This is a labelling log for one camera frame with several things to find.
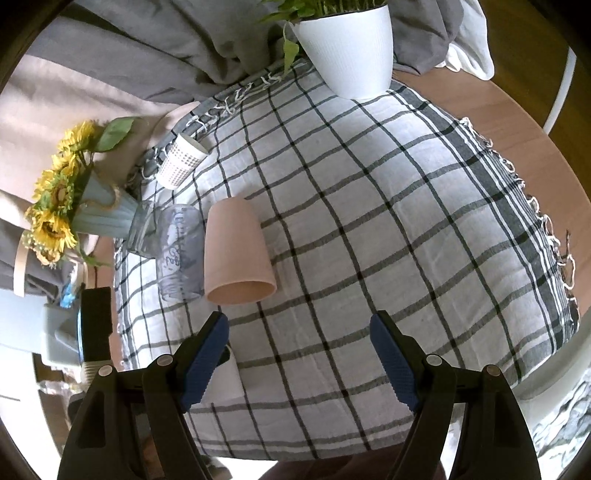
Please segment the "frosted white cup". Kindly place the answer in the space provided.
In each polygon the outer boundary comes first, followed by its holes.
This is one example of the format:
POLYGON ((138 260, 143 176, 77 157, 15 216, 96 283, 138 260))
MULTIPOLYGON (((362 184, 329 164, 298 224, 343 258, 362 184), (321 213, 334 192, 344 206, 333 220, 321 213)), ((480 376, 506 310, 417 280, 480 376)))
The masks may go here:
POLYGON ((238 400, 245 395, 235 355, 227 348, 216 366, 200 400, 201 405, 238 400))

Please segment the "pink plastic cup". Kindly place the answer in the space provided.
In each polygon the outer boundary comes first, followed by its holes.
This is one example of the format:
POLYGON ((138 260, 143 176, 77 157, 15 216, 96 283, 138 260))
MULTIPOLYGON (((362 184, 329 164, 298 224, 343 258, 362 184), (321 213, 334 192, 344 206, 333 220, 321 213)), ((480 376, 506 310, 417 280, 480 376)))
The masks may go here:
POLYGON ((204 293, 216 305, 256 303, 276 292, 263 229, 249 201, 228 198, 208 212, 204 293))

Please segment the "white dotted paper cup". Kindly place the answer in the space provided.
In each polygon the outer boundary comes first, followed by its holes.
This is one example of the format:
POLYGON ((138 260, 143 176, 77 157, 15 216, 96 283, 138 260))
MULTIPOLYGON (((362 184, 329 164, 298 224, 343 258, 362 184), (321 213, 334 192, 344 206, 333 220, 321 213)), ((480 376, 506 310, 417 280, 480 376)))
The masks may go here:
POLYGON ((158 167, 155 179, 163 188, 175 190, 208 155, 197 140, 179 133, 158 167))

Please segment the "clear drinking glass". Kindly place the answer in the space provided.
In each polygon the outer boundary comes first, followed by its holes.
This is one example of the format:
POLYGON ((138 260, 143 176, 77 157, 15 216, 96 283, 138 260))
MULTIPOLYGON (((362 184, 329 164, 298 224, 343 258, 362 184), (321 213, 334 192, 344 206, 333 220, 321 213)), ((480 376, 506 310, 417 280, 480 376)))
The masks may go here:
POLYGON ((152 202, 138 204, 125 245, 128 252, 148 259, 155 257, 158 242, 156 211, 152 202))

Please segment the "yellow sunflower bouquet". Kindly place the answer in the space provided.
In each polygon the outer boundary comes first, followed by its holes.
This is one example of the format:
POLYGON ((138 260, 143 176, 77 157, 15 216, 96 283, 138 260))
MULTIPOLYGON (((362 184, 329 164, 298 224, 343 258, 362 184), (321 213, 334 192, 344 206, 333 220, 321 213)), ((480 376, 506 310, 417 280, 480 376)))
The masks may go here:
POLYGON ((98 263, 83 251, 80 236, 84 233, 75 233, 71 222, 92 172, 116 184, 99 172, 94 157, 124 143, 134 123, 133 117, 119 117, 105 124, 85 120, 64 133, 52 156, 52 166, 35 183, 33 203, 25 212, 29 228, 23 233, 23 243, 42 265, 54 268, 73 253, 84 263, 98 263))

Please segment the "light blue ribbed vase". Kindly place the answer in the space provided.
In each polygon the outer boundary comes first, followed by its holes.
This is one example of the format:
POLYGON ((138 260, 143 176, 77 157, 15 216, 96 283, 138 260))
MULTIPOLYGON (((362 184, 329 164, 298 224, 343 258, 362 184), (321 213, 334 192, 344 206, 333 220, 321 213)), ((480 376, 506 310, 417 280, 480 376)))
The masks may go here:
POLYGON ((75 233, 126 239, 131 231, 138 201, 116 184, 89 175, 71 222, 75 233))

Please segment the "blue tinted glass jar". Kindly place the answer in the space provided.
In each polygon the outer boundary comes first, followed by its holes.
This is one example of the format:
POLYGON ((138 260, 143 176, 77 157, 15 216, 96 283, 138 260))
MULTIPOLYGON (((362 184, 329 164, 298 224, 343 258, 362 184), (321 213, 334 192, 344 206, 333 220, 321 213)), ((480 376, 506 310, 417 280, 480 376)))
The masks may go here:
POLYGON ((156 276, 160 296, 172 303, 204 293, 204 222, 192 205, 170 205, 156 217, 156 276))

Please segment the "beige cushion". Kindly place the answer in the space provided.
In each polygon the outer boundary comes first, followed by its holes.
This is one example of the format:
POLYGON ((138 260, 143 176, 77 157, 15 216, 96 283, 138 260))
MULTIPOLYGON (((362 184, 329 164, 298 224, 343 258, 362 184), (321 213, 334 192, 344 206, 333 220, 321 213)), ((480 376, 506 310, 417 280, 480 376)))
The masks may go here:
POLYGON ((139 157, 197 107, 142 100, 48 60, 25 55, 1 93, 1 219, 27 228, 34 184, 52 165, 66 130, 84 120, 135 119, 130 135, 95 158, 101 174, 122 185, 139 157))

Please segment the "black white checkered tablecloth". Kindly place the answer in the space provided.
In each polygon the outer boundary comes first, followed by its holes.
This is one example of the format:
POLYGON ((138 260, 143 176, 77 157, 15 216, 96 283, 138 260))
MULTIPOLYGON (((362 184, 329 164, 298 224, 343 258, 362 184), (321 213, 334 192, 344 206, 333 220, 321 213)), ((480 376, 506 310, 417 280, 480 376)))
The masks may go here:
POLYGON ((560 243, 513 164, 472 127, 394 83, 339 98, 310 62, 205 101, 138 161, 144 201, 202 212, 249 201, 277 289, 227 306, 245 395, 186 414, 205 454, 351 455, 401 442, 412 414, 370 343, 387 311, 451 365, 527 379, 575 335, 560 243), (175 190, 155 179, 179 133, 209 155, 175 190))

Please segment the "grey blanket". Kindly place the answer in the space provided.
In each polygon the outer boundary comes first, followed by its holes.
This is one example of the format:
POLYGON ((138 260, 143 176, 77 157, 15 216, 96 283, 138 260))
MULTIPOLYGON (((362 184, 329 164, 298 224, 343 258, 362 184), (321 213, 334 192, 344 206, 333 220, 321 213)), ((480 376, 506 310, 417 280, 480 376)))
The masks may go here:
MULTIPOLYGON (((29 52, 139 98, 183 104, 214 95, 276 61, 307 56, 289 25, 264 19, 276 2, 75 1, 29 52)), ((386 2, 393 71, 420 75, 441 63, 460 33, 463 5, 386 2)))

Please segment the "green potted plant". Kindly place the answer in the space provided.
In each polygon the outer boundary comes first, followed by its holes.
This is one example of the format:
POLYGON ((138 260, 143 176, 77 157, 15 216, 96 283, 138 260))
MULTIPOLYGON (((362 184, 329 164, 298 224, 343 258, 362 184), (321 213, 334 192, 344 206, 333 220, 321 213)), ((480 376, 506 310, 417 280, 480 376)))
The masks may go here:
POLYGON ((303 20, 331 17, 388 6, 386 1, 277 1, 266 21, 283 21, 293 29, 303 20))

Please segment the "white plant pot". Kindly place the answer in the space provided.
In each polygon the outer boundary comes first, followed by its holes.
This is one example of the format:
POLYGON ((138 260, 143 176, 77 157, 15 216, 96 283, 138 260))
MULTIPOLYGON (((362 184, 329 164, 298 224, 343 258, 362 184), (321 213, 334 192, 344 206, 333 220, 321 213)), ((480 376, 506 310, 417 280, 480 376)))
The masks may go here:
POLYGON ((303 20, 293 30, 335 95, 368 100, 390 88, 394 35, 388 6, 303 20))

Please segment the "white chair frame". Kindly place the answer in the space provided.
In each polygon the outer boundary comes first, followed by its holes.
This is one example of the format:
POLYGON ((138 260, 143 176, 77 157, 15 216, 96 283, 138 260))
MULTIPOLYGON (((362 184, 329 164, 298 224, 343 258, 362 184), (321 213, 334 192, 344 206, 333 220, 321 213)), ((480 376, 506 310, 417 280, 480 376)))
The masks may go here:
POLYGON ((553 105, 543 125, 543 131, 546 135, 550 135, 550 133, 552 132, 565 105, 574 78, 576 64, 577 55, 571 47, 568 47, 562 79, 557 94, 555 96, 553 105))

